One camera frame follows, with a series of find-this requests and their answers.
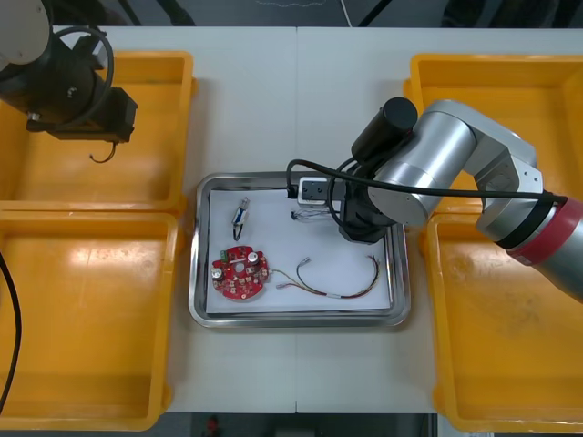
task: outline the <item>table surface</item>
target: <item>table surface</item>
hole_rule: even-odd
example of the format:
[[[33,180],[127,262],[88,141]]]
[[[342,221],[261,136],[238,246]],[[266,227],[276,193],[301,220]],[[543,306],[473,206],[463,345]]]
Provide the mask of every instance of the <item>table surface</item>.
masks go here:
[[[112,27],[117,50],[194,56],[184,191],[214,172],[337,166],[421,52],[581,54],[580,30]],[[432,412],[431,307],[410,245],[413,305],[396,329],[207,330],[177,279],[172,412]]]

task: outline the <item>red circuit board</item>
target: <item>red circuit board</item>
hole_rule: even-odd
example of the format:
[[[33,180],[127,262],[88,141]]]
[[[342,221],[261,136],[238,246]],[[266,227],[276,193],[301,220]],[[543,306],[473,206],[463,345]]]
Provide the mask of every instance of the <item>red circuit board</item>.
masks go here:
[[[221,259],[213,261],[212,267],[222,270],[222,278],[212,281],[212,286],[225,298],[247,300],[263,289],[270,270],[263,252],[255,252],[259,257],[257,264],[249,262],[247,257],[253,251],[250,246],[238,246],[225,250]]]

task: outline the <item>yellow tray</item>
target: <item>yellow tray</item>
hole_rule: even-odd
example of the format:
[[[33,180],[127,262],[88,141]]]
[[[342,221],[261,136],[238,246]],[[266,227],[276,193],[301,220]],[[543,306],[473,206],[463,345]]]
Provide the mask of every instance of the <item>yellow tray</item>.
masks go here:
[[[583,56],[417,55],[404,93],[421,113],[465,103],[537,149],[545,189],[583,198]],[[476,189],[460,175],[453,188]],[[479,199],[445,198],[436,212],[479,212]]]
[[[26,132],[26,116],[0,104],[0,209],[179,211],[192,57],[184,52],[118,52],[114,86],[139,109],[135,131],[107,164],[111,145]]]
[[[177,222],[169,214],[0,212],[23,338],[0,429],[144,430],[165,387]],[[0,280],[0,387],[14,346]]]
[[[434,404],[463,431],[583,432],[583,305],[475,230],[436,214],[422,249],[434,303]]]

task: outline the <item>white paper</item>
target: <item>white paper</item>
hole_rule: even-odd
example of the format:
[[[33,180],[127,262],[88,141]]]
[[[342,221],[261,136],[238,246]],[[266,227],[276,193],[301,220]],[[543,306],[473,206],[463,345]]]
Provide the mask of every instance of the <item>white paper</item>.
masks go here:
[[[249,198],[249,216],[238,242],[232,237],[232,219],[243,198]],[[280,269],[296,278],[296,266],[310,257],[312,262],[301,269],[302,278],[311,287],[339,295],[354,294],[373,280],[374,267],[367,255],[380,261],[381,273],[376,286],[361,298],[345,300],[316,296],[305,290],[288,287],[277,290],[279,283],[289,282],[273,272],[260,294],[251,300],[225,298],[212,287],[210,269],[207,286],[207,312],[271,312],[311,310],[379,310],[390,307],[384,243],[351,243],[338,232],[329,219],[311,223],[292,220],[297,201],[287,199],[280,190],[217,191],[210,193],[209,265],[220,259],[220,252],[236,246],[251,246],[267,258],[270,269]]]

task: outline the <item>metal tray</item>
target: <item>metal tray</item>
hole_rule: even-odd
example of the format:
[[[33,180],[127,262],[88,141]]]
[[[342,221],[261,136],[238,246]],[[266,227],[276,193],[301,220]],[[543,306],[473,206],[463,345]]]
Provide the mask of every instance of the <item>metal tray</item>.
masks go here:
[[[303,176],[317,173],[293,173],[295,183]],[[231,173],[210,175],[197,190],[197,216],[192,239],[189,310],[196,322],[208,328],[293,328],[331,326],[394,326],[404,321],[411,309],[409,269],[404,226],[391,226],[384,237],[386,271],[391,306],[385,310],[342,310],[303,312],[255,312],[208,314],[207,271],[209,268],[210,192],[286,188],[285,172]]]

